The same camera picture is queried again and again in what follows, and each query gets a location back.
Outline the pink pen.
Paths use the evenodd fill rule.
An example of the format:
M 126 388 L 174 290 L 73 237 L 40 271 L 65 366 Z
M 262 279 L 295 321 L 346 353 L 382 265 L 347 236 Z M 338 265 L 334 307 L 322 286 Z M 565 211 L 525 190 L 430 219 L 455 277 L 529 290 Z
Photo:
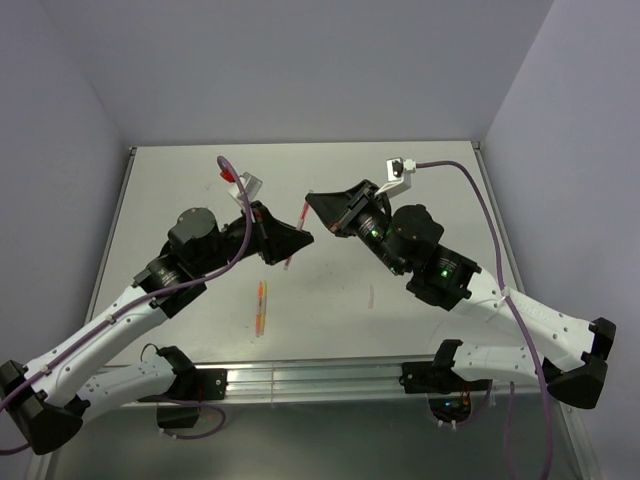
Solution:
M 301 213 L 300 213 L 300 216 L 299 216 L 299 219 L 298 219 L 297 225 L 296 225 L 296 231 L 299 231 L 299 232 L 301 232 L 301 231 L 302 231 L 303 226 L 304 226 L 304 223 L 305 223 L 305 218 L 306 218 L 307 213 L 308 213 L 308 210 L 309 210 L 309 204 L 305 201 L 305 203 L 304 203 L 304 205 L 303 205 L 303 208 L 302 208 L 302 211 L 301 211 Z M 284 268 L 284 270 L 287 270 L 287 269 L 289 268 L 289 265 L 290 265 L 290 263 L 291 263 L 291 260 L 292 260 L 292 258 L 293 258 L 293 255 L 294 255 L 294 254 L 298 251 L 298 249 L 299 249 L 299 248 L 297 247 L 297 245 L 300 243 L 300 241 L 299 241 L 298 237 L 295 237 L 295 238 L 294 238 L 294 243 L 295 243 L 295 245 L 294 245 L 293 247 L 291 247 L 291 248 L 292 248 L 292 250 L 291 250 L 291 254 L 290 254 L 290 255 L 289 255 L 289 257 L 285 260 L 284 267 L 283 267 L 283 268 Z

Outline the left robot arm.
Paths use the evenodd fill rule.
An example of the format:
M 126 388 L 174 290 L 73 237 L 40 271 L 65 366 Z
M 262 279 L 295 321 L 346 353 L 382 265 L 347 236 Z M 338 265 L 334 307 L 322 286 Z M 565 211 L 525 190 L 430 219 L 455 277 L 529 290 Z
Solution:
M 158 257 L 101 314 L 69 339 L 25 364 L 1 366 L 1 407 L 37 455 L 67 443 L 91 420 L 137 400 L 192 407 L 201 390 L 194 363 L 177 347 L 148 360 L 102 372 L 134 340 L 178 315 L 207 281 L 238 261 L 259 256 L 278 264 L 314 241 L 312 234 L 273 217 L 259 201 L 220 227 L 206 208 L 178 217 Z

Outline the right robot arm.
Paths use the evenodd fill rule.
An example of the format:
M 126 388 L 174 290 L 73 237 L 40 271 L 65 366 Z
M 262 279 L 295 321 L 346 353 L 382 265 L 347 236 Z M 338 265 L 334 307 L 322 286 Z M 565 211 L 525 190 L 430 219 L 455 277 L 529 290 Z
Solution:
M 402 368 L 408 393 L 449 394 L 489 381 L 541 384 L 551 397 L 593 409 L 602 393 L 616 326 L 553 310 L 506 287 L 475 261 L 441 245 L 443 227 L 421 204 L 393 209 L 377 186 L 363 180 L 343 192 L 309 193 L 305 200 L 335 236 L 359 238 L 418 300 L 470 318 L 520 347 L 480 346 L 446 339 L 434 358 Z

